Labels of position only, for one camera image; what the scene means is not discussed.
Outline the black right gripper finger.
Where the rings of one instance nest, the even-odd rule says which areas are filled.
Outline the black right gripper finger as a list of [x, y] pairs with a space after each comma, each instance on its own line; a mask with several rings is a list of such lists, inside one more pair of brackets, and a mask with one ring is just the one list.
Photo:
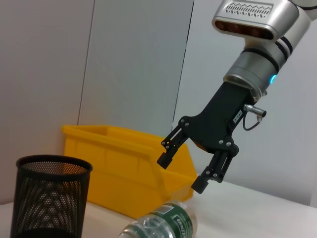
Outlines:
[[209, 165], [206, 166], [204, 171], [196, 178], [191, 188], [195, 192], [202, 194], [208, 186], [209, 180], [221, 183], [232, 159], [238, 154], [238, 152], [238, 146], [232, 146], [230, 150], [215, 151]]
[[165, 152], [158, 158], [157, 163], [166, 169], [173, 160], [178, 149], [185, 143], [189, 136], [185, 132], [185, 127], [189, 125], [187, 118], [181, 118], [178, 125], [171, 133], [161, 142], [161, 145], [166, 149]]

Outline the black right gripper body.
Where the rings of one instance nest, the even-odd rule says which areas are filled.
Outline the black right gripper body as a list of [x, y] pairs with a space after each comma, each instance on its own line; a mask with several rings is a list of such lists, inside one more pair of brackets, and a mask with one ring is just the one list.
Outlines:
[[202, 112], [196, 116], [183, 116], [180, 127], [199, 148], [208, 152], [227, 151], [237, 155], [232, 133], [242, 117], [238, 116], [245, 104], [254, 104], [249, 89], [224, 82]]

